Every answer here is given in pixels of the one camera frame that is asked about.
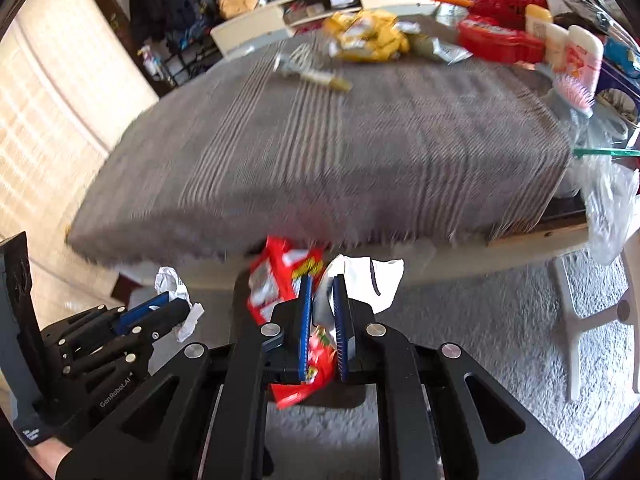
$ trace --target red container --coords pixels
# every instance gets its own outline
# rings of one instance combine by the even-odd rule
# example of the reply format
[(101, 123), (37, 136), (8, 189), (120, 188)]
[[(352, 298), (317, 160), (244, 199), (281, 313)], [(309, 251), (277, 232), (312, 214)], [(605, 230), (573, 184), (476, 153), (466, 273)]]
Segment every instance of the red container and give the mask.
[(497, 25), (496, 20), (470, 14), (458, 25), (458, 43), (474, 56), (513, 64), (539, 63), (545, 57), (545, 42), (521, 30)]

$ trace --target orange stick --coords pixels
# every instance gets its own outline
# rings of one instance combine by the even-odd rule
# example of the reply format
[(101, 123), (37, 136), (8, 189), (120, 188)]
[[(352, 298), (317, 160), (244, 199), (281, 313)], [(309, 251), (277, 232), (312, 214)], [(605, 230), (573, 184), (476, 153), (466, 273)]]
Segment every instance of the orange stick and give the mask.
[(441, 2), (443, 4), (457, 5), (459, 7), (471, 7), (473, 2), (471, 0), (433, 0), (434, 2)]

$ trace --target chip bag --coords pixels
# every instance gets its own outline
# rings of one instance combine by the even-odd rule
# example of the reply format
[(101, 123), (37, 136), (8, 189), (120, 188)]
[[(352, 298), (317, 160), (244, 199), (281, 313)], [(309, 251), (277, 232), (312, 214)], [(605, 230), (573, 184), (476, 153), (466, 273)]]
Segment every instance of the chip bag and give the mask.
[[(298, 250), (284, 238), (268, 237), (262, 253), (250, 267), (251, 294), (247, 300), (247, 308), (255, 322), (258, 325), (269, 322), (278, 303), (297, 298), (303, 275), (312, 276), (312, 290), (315, 292), (323, 271), (322, 248)], [(279, 409), (306, 399), (333, 378), (335, 349), (321, 326), (314, 327), (309, 337), (307, 363), (304, 383), (271, 385)]]
[(332, 40), (330, 57), (347, 61), (388, 61), (409, 52), (409, 41), (397, 18), (386, 10), (361, 10), (357, 14), (335, 12), (322, 30)]

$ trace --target white bottle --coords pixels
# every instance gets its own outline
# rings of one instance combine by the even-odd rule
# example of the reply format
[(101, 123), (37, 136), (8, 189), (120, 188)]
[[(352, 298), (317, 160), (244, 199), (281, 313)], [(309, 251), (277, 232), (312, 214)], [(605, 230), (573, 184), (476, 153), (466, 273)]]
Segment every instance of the white bottle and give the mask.
[(555, 23), (546, 24), (545, 62), (554, 72), (564, 72), (566, 64), (565, 51), (568, 40), (568, 30)]
[(591, 92), (596, 91), (604, 45), (602, 42), (578, 25), (569, 27), (569, 39), (566, 44), (566, 69), (568, 75), (575, 77)]

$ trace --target doorway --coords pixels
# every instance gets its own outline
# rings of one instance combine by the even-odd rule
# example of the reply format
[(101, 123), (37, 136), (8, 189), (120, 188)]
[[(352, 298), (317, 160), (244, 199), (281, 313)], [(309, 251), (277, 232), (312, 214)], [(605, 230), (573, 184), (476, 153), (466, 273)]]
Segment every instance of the doorway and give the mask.
[(138, 50), (142, 45), (136, 44), (130, 29), (130, 21), (123, 12), (120, 4), (116, 0), (94, 0), (100, 12), (109, 23), (111, 30), (117, 36), (118, 40), (129, 54), (129, 57), (136, 64), (142, 75), (151, 85), (151, 88), (162, 97), (168, 94), (172, 88), (165, 81), (154, 80), (146, 71), (142, 58), (138, 55)]

